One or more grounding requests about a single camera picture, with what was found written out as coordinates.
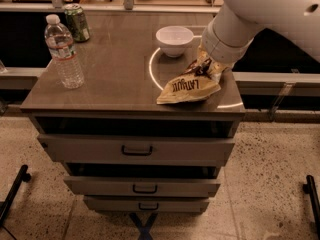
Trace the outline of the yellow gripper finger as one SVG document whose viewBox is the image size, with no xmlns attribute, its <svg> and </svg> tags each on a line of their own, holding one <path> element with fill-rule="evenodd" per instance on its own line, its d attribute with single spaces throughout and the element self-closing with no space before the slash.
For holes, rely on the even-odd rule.
<svg viewBox="0 0 320 240">
<path fill-rule="evenodd" d="M 224 70 L 230 67 L 229 64 L 212 62 L 209 68 L 211 79 L 219 81 Z"/>
<path fill-rule="evenodd" d="M 199 66 L 209 66 L 212 62 L 211 57 L 208 55 L 207 51 L 202 45 L 199 45 L 197 48 L 197 64 Z"/>
</svg>

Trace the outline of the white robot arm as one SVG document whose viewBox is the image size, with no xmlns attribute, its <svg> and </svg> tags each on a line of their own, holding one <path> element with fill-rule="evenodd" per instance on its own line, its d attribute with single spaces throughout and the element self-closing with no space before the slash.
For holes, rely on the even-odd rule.
<svg viewBox="0 0 320 240">
<path fill-rule="evenodd" d="M 223 0 L 201 54 L 236 72 L 320 70 L 320 0 Z"/>
</svg>

